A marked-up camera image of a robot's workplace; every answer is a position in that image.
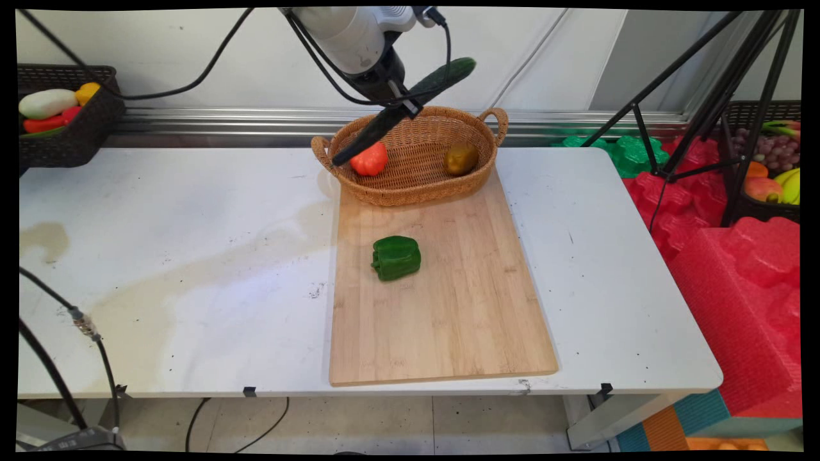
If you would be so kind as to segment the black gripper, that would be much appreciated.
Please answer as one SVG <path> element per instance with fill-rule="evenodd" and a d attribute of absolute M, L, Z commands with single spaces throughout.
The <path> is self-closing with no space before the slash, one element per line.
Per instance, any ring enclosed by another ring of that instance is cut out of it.
<path fill-rule="evenodd" d="M 411 120 L 423 109 L 423 96 L 412 95 L 404 86 L 406 71 L 394 49 L 386 49 L 371 70 L 343 75 L 354 90 L 375 105 L 387 107 L 399 103 L 404 116 Z"/>

